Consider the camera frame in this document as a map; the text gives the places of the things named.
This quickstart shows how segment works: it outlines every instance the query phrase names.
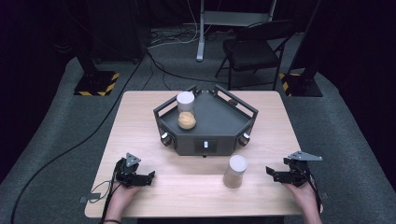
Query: yellow and black tape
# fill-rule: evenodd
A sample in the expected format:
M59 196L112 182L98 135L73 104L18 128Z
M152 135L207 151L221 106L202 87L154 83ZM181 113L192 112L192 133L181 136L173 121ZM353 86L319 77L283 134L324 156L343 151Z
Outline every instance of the yellow and black tape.
M300 74L290 74L290 76L293 77L299 77ZM287 96L292 96L291 91L290 91L290 84L288 82L287 76L283 73L279 74L280 81L282 82L282 87L283 90L285 91Z
M111 78L109 84L103 87L100 91L75 91L75 95L82 95L82 96L106 96L113 91L117 78L119 78L120 73L115 73Z

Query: cable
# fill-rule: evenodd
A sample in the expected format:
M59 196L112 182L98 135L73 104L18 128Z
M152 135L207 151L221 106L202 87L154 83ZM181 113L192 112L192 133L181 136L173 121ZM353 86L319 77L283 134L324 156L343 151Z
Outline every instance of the cable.
M105 184L105 183L108 183L108 187L107 187L107 190L106 190L105 194L104 194L102 197L96 199L95 201L91 201L90 194L92 194L97 188L99 188L100 186L102 186L102 185ZM110 191L110 183L111 183L111 180L106 180L106 181L104 181L104 182L98 184L95 188L93 188L93 189L91 190L90 194L87 196L88 202L90 202L90 203L97 203L97 202L99 202L100 200L104 199L104 198L106 197L106 195L107 195L107 194L109 193L109 191Z
M161 44L158 44L158 45L154 45L154 46L148 47L148 49L152 49L152 48L155 48L155 47L159 47L159 46L162 46L162 45L168 45L168 44L188 44L188 43L190 43L190 42L199 40L199 37L198 37L198 38L195 38L195 37L198 35L198 23L197 23L197 21L195 20L195 17L194 17L194 15L193 15L193 13L192 13L190 0L188 0L188 5L189 5L190 14L191 14L191 17L192 17L192 20L193 20L193 25L195 26L194 37L193 37L191 40L188 40L188 41L185 41L185 42L179 40L178 38L175 38L175 40L177 40L178 42L161 43ZM221 5L221 0L219 1L219 4L218 4L218 11L219 11L220 5ZM212 25L210 25L210 26L206 29L206 31L204 32L204 35L209 31L210 27L212 27Z
M174 33L175 31L163 31L167 33ZM176 35L165 35L163 32L160 31L154 31L152 32L153 35L156 35L152 37L152 40L150 41L149 48L154 48L158 47L160 45L165 45L165 44L185 44L185 43L190 43L190 42L182 42L180 38L185 38L191 35L191 31L185 30L183 31L182 28L180 28L180 31L177 32ZM166 40L177 40L178 42L171 42L171 43L164 43Z
M168 75L170 75L170 76L173 76L173 77L180 77L180 78L184 78L184 79L188 79L188 80L194 80L194 81L212 82L212 83L219 83L219 84L225 84L225 85L227 84L226 82L219 82L219 81L215 81L215 80L205 80L205 79L199 79L199 78L194 78L194 77L183 77L183 76L179 76L179 75L170 73L170 72L164 70L163 68L161 68L160 66L158 66L157 63L159 63L159 62L155 61L155 59L152 57L152 55L149 53L148 50L147 50L147 54L148 54L148 56L150 57L150 59L154 62L154 65L155 65L158 69L160 69L161 71L163 71L164 73L166 73L166 74L168 74Z
M304 176L305 179L306 179L306 182L308 182L308 184L311 186L312 190L315 192L315 196L316 196L316 198L317 198L318 213L320 214L321 199L320 199L320 196L319 196L318 185L317 185L316 181L314 181L314 183L312 183L312 181L311 181L311 176L312 176L312 179L315 179L314 176L311 174L311 172L309 172L311 176L308 177L308 176L306 175L306 173L303 172L303 171L300 169L300 167L298 167L297 165L294 165L294 164L290 164L290 165L291 165L293 168L297 169L301 174L303 174L303 176Z
M151 75L149 76L148 80L146 81L145 85L143 86L142 89L140 89L141 91L144 90L147 86L147 84L149 83L149 81L151 80L152 76L154 75L154 72L152 71L152 61L150 61L150 65L149 65L149 70L151 71Z
M116 166L114 167L113 176L111 176L111 181L110 181L110 186L109 186L110 192L108 193L108 196L106 198L105 207L103 209L101 221L105 220L106 213L107 213L107 208L108 208L108 205L110 204L111 197L113 196L113 193L116 191L116 189L119 188L119 187L117 187L116 189L114 189L114 191L111 191L111 190L113 190L113 183L114 183L114 180L115 180L115 177L116 177L117 168L119 167L119 165L120 165L120 162L118 161L116 163Z
M161 63L158 63L160 66L161 66L161 68L164 70L165 68L163 67L163 64L161 64ZM168 87L168 85L166 85L166 83L165 83L165 72L163 72L163 85L170 91L171 89Z
M110 110L107 112L105 118L100 122L100 124L98 125L98 127L90 134L88 135L85 139L83 139L81 142L77 143L75 146L67 149L65 152L63 152L62 154L56 156L55 158L53 158L52 160L48 161L46 164L44 164L40 169L38 169L33 176L28 180L28 182L23 186L21 193L18 195L17 201L14 204L14 207L12 209L12 214L11 214L11 223L14 223L14 218L15 218L15 213L17 211L17 207L18 207L18 203L21 199L22 194L25 192L25 190L27 189L27 187L30 185L30 183L35 179L35 177L41 173L41 171L43 171L45 168L47 168L51 163L53 163L54 161L58 160L59 158L61 158L62 156L64 156L65 154L71 152L72 150L76 149L77 147L81 146L82 144L86 143L91 137L93 137L98 131L99 129L102 127L102 125L105 123L105 121L107 120L108 116L110 116L111 112L113 111L114 107L116 106L117 102L119 101L120 97L122 96L123 91L125 90L126 85L129 83L129 81L131 80L131 78L134 76L134 74L136 73L137 69L139 68L140 64L142 63L142 61L139 62L139 64L136 66L136 68L134 69L134 71L132 72L132 74L129 76L129 78L126 80L125 84L123 85L119 96L117 97L115 103L113 104L113 106L111 106Z

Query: wooden table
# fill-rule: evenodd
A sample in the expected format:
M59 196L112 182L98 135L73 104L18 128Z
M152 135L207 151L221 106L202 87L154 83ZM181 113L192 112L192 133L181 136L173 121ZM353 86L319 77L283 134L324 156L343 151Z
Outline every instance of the wooden table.
M235 153L247 158L242 186L228 189L222 182L231 156L178 156L160 141L153 109L178 91L127 91L123 94L106 149L93 182L111 179L116 162L127 152L140 162L137 173L155 171L152 185L141 189L125 217L231 217L301 214L292 195L265 173L265 166L288 171L283 158L300 150L288 114L275 91L232 91L259 110L246 147ZM107 186L94 193L106 192ZM103 199L88 203L87 217L100 217Z

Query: white cup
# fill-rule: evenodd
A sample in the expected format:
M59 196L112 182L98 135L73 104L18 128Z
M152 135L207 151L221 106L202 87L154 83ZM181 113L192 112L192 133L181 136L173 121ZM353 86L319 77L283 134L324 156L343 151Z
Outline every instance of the white cup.
M232 156L223 177L224 184L230 189L239 188L242 184L242 178L247 168L248 161L245 157L240 155Z

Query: black cable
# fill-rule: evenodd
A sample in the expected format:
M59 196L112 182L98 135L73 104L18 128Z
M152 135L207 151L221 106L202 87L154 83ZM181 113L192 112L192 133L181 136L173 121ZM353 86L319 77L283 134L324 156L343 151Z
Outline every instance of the black cable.
M111 112L113 111L114 107L116 106L117 102L119 101L120 97L122 96L123 91L125 90L126 85L129 83L129 81L131 80L131 78L134 76L134 74L136 73L137 69L139 68L140 64L142 63L142 61L139 62L139 64L136 66L136 68L134 69L134 71L132 72L132 74L129 76L129 78L126 80L124 86L122 87L119 96L117 97L115 103L113 104L113 106L111 106L110 110L107 112L105 118L102 120L102 122L98 125L98 127L90 134L88 135L88 137L86 137L85 139L83 139L81 142L77 143L75 146L67 149L65 152L63 152L62 154L56 156L55 158L53 158L52 160L48 161L46 164L44 164L40 169L38 169L35 174L28 180L28 182L23 186L21 193L18 195L17 201L14 204L14 207L12 209L12 214L11 214L11 223L14 223L14 218L15 218L15 213L17 210L17 206L18 206L18 202L21 199L22 194L25 192L25 190L27 189L27 187L30 185L30 183L35 179L35 177L41 173L41 171L43 171L47 166L49 166L51 163L53 163L54 161L58 160L59 158L61 158L62 156L64 156L65 154L69 153L70 151L76 149L77 147L81 146L82 144L86 143L91 137L93 137L98 131L99 129L102 127L102 125L105 123L105 121L107 120L108 116L110 116Z
M105 183L108 183L108 184L109 184L108 187L107 187L107 190L106 190L105 194L104 194L102 197L96 199L95 201L91 201L90 194L92 194L97 188L99 188L100 186L102 186L102 185L105 184ZM109 193L109 191L110 191L110 184L111 184L111 180L106 180L106 181L104 181L104 182L98 184L95 188L93 188L93 189L91 190L90 194L87 196L87 201L90 202L90 203L97 203L97 202L99 202L100 200L104 199L104 198L106 197L106 195L107 195L107 194Z
M180 30L179 33L177 33L176 35L165 35L163 32L152 32L153 35L156 35L155 37L152 37L152 39L149 41L149 45L148 48L154 48L163 44L186 44L186 43L190 43L189 42L182 42L180 39L181 38L186 38L186 37L195 37L196 34L195 32L191 32L189 30L186 31L182 31Z
M293 168L297 169L305 177L306 182L308 182L308 184L311 186L312 190L315 192L315 197L317 199L318 213L320 214L321 199L320 199L320 196L319 196L318 184L316 182L312 183L312 181L311 181L311 176L312 176L313 179L315 179L314 176L311 174L311 172L309 172L309 174L311 176L307 176L306 173L303 172L300 169L300 167L298 167L297 165L290 164L290 166L292 166Z
M140 89L141 91L144 90L146 88L146 86L148 85L149 81L151 80L152 76L154 75L154 72L152 71L152 61L150 61L150 65L149 65L149 70L151 71L151 75L149 76L148 80L146 81L145 85L142 87L142 89Z
M158 63L160 66L161 66L161 68L164 70L165 69L165 67L163 66L163 64L162 63ZM165 72L163 72L163 85L170 91L171 89L168 87L168 85L166 85L166 83L165 83Z
M212 83L219 83L219 84L227 85L226 82L219 82L219 81L215 81L215 80L205 80L205 79L199 79L199 78L194 78L194 77L183 77L183 76L179 76L179 75L170 73L170 72L168 72L168 71L162 69L160 66L158 66L158 64L157 64L158 62L155 61L155 59L152 57L152 55L149 53L148 50L147 50L147 54L148 54L148 56L150 57L150 59L154 62L154 65L155 65L158 69L160 69L161 71L165 72L166 74L168 74L168 75L170 75L170 76L173 76L173 77L180 77L180 78L184 78L184 79L188 79L188 80L194 80L194 81L212 82Z
M110 187L109 187L110 188L110 192L108 193L108 196L106 198L105 207L103 209L101 221L105 220L106 213L107 213L107 208L108 208L108 205L110 204L111 197L113 196L113 193L120 187L120 184L119 184L117 186L117 188L113 190L113 183L115 181L116 172L117 172L117 169L119 168L119 166L120 166L120 161L118 161L116 163L116 166L114 167L114 171L113 171L113 176L111 176Z

